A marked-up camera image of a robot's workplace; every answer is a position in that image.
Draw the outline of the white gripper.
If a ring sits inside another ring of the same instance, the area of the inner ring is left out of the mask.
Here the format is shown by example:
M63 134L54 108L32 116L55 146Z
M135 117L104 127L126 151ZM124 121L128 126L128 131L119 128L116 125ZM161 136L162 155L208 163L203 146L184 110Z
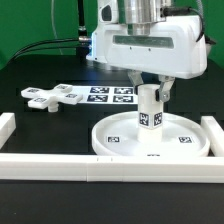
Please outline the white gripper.
M131 36L127 25L101 23L92 34L91 60L130 69L134 87L143 84L141 72L158 74L156 100L167 102L174 77L194 78L207 67L205 37L197 41L200 25L198 16L171 16L154 23L148 36Z

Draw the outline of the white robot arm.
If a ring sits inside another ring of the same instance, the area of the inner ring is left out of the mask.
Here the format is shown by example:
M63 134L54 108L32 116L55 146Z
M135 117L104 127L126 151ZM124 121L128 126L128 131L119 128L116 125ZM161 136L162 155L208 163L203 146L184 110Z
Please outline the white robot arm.
M203 16L172 0L98 0L87 59L127 69L135 87L143 72L158 75L157 99L166 102L175 79L198 77L207 67Z

